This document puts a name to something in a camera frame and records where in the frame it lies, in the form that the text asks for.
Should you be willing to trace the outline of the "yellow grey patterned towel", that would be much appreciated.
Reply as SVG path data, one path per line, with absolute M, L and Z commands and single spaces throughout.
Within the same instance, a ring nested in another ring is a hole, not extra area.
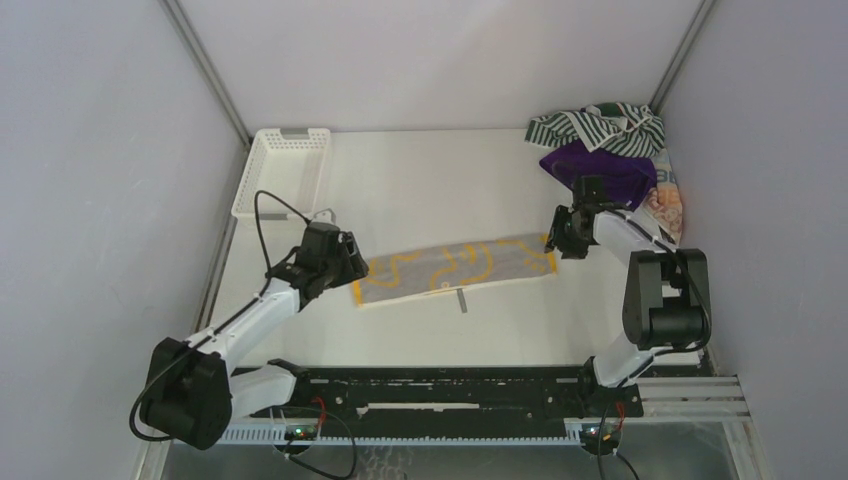
M 558 273 L 547 235 L 460 242 L 372 257 L 352 283 L 355 305 L 371 307 L 458 290 L 522 282 Z

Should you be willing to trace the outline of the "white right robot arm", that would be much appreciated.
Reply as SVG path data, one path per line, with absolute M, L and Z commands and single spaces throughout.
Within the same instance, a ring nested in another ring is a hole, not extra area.
M 592 246 L 627 269 L 622 332 L 589 360 L 590 381 L 577 391 L 582 410 L 602 416 L 616 405 L 616 388 L 633 384 L 658 357 L 704 349 L 713 328 L 706 255 L 681 249 L 645 225 L 605 193 L 600 177 L 581 176 L 571 206 L 555 210 L 545 250 L 581 260 Z

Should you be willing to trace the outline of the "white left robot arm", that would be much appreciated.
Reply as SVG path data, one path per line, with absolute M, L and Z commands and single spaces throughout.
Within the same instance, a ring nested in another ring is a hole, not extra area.
M 146 384 L 129 413 L 129 427 L 148 442 L 179 440 L 198 450 L 213 446 L 232 420 L 270 407 L 290 417 L 311 407 L 311 388 L 277 361 L 247 373 L 245 356 L 285 321 L 329 289 L 368 274 L 355 236 L 311 221 L 299 246 L 268 268 L 260 291 L 229 319 L 184 340 L 154 348 Z

